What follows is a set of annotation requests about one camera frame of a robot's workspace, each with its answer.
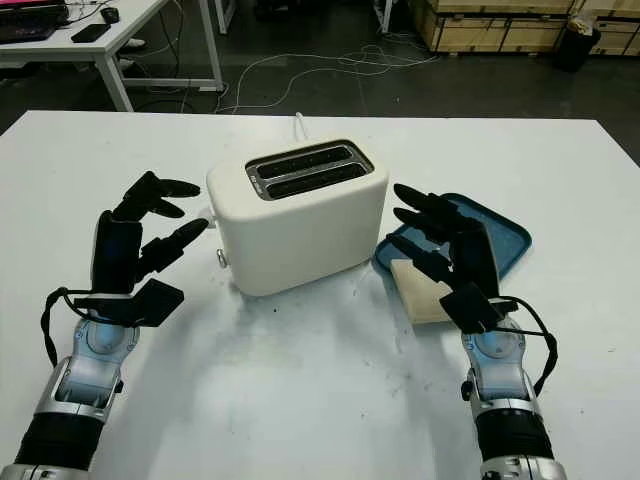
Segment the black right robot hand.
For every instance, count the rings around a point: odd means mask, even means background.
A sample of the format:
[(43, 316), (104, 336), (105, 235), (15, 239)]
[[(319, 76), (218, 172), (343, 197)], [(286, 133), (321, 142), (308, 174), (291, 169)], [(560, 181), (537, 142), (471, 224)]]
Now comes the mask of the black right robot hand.
[(427, 251), (398, 234), (389, 236), (392, 245), (435, 282), (443, 282), (452, 290), (473, 283), (487, 298), (498, 297), (498, 270), (486, 227), (462, 215), (455, 204), (440, 195), (424, 194), (400, 183), (393, 190), (406, 204), (404, 208), (394, 208), (394, 215), (403, 224), (419, 230), (426, 240), (448, 244), (449, 250), (447, 256)]

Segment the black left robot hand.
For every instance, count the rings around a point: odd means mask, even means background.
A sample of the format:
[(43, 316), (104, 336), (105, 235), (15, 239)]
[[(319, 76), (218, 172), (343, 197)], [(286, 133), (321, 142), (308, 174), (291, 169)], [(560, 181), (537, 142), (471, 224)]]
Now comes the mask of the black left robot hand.
[(145, 172), (112, 210), (101, 213), (96, 226), (91, 264), (91, 291), (98, 294), (129, 294), (148, 274), (159, 273), (184, 255), (186, 247), (209, 225), (196, 218), (164, 238), (142, 243), (142, 219), (153, 213), (179, 219), (185, 212), (171, 198), (190, 198), (200, 187), (181, 180), (161, 179)]

